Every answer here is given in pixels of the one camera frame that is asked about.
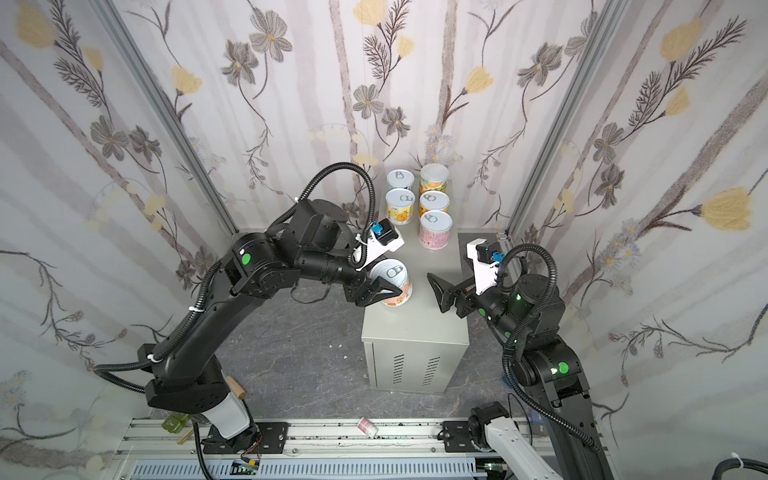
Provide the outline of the salmon label can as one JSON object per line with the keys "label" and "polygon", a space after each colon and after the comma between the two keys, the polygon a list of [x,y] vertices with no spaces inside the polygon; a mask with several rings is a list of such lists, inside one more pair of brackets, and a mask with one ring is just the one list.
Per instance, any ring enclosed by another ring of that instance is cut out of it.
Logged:
{"label": "salmon label can", "polygon": [[384,259],[378,262],[370,271],[372,279],[382,279],[389,282],[392,286],[401,290],[397,297],[383,300],[382,303],[387,307],[398,307],[406,303],[413,292],[413,285],[410,280],[406,265],[396,259]]}

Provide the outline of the pink label can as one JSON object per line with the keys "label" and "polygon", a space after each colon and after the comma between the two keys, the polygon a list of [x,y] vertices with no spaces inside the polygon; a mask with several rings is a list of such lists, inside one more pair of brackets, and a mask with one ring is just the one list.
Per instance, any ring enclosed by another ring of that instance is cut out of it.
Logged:
{"label": "pink label can", "polygon": [[453,226],[452,217],[441,210],[430,210],[420,217],[419,240],[422,246],[430,250],[445,248],[450,239]]}

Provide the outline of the yellow label can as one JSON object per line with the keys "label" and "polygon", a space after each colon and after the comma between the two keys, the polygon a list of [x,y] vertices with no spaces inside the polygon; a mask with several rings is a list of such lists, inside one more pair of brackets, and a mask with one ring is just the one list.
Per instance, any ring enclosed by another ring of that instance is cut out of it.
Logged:
{"label": "yellow label can", "polygon": [[416,195],[405,188],[394,188],[385,195],[387,218],[394,225],[407,225],[411,222]]}
{"label": "yellow label can", "polygon": [[430,211],[448,212],[450,203],[450,197],[443,191],[425,191],[419,198],[419,216],[423,216]]}

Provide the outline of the white blue label can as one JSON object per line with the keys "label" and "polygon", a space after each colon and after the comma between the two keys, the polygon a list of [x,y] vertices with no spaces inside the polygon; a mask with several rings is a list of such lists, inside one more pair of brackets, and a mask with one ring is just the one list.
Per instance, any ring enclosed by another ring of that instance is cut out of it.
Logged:
{"label": "white blue label can", "polygon": [[387,173],[386,182],[389,190],[406,189],[412,191],[415,183],[415,176],[409,170],[394,169]]}

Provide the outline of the green orange peach can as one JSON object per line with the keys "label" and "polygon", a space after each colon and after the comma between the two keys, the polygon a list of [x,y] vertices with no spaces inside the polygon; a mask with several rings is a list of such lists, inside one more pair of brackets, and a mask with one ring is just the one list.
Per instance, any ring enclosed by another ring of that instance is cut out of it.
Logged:
{"label": "green orange peach can", "polygon": [[446,192],[450,171],[445,165],[440,163],[427,164],[421,168],[419,174],[419,192],[421,194],[429,191]]}

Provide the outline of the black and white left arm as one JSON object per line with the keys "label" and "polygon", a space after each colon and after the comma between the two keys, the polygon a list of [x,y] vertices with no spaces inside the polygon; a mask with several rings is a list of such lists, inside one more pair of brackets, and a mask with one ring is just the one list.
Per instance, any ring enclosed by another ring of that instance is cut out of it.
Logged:
{"label": "black and white left arm", "polygon": [[388,227],[368,213],[359,234],[347,225],[338,205],[310,195],[334,172],[359,175],[374,202],[374,183],[352,162],[333,163],[318,172],[298,200],[264,232],[236,237],[227,253],[205,274],[184,320],[158,344],[145,344],[138,361],[99,364],[94,372],[121,388],[144,395],[156,409],[205,418],[211,433],[195,438],[196,450],[238,454],[259,449],[264,438],[246,404],[232,391],[216,357],[219,347],[256,309],[300,280],[342,286],[358,307],[391,299],[401,289],[370,274],[378,255],[374,244]]}

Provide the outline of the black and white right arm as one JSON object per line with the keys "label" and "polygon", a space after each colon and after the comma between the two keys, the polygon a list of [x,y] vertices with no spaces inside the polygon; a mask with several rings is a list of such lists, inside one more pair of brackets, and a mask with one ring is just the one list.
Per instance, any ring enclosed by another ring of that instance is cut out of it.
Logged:
{"label": "black and white right arm", "polygon": [[545,420],[559,467],[552,469],[498,402],[472,410],[473,446],[500,456],[517,479],[612,478],[582,363],[559,335],[565,303],[554,258],[531,243],[501,253],[484,239],[469,243],[467,256],[473,274],[458,284],[428,274],[438,307],[484,318],[502,347],[514,396]]}

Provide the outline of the grey metal cabinet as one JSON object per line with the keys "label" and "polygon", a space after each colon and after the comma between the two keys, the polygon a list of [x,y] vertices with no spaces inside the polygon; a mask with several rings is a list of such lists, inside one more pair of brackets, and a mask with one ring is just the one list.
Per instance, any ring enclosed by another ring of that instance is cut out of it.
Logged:
{"label": "grey metal cabinet", "polygon": [[419,241],[418,217],[399,230],[405,244],[394,258],[407,268],[412,295],[401,306],[378,303],[365,309],[361,339],[370,386],[441,394],[469,346],[469,333],[466,320],[440,312],[427,275],[462,280],[458,235],[451,231],[447,246],[430,250]]}

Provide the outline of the small pink bottle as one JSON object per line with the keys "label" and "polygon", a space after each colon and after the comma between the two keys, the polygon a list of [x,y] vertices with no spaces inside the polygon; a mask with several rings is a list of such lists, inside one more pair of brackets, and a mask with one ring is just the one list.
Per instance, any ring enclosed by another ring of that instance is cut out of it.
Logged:
{"label": "small pink bottle", "polygon": [[367,438],[375,438],[379,432],[377,425],[368,418],[362,417],[357,422],[358,430]]}

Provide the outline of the wooden mallet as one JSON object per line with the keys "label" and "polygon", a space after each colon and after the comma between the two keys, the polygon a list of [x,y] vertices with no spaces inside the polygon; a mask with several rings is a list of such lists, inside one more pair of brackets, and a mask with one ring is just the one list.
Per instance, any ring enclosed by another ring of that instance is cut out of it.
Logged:
{"label": "wooden mallet", "polygon": [[178,411],[204,417],[209,436],[223,448],[234,449],[249,439],[253,420],[243,402],[245,392],[231,376],[190,386],[180,394]]}

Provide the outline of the green block toy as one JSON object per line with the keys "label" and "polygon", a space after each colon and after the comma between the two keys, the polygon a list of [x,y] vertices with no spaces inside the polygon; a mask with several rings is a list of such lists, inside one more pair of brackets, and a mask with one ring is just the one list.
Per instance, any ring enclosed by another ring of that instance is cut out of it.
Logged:
{"label": "green block toy", "polygon": [[178,434],[182,432],[187,425],[187,422],[189,421],[190,415],[179,413],[179,412],[171,412],[162,422],[161,427],[171,433],[171,434]]}

